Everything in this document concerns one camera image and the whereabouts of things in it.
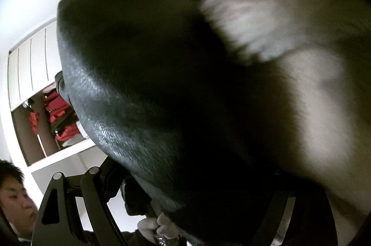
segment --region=hand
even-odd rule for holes
[[[157,219],[146,218],[138,222],[138,230],[148,241],[156,244],[155,230],[157,234],[165,236],[167,239],[174,239],[179,235],[177,226],[162,213]]]

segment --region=white cabinet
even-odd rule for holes
[[[19,46],[18,81],[21,101],[25,101],[33,95],[31,79],[31,39],[26,40]]]
[[[57,43],[57,22],[53,22],[46,27],[45,40],[46,68],[48,70],[49,83],[52,83],[55,75],[62,71]]]
[[[35,92],[42,90],[49,84],[45,58],[45,38],[45,28],[31,37],[31,79]]]
[[[12,111],[21,104],[21,96],[19,94],[19,81],[18,81],[18,53],[19,48],[15,49],[9,55],[8,64],[8,92],[10,109]]]

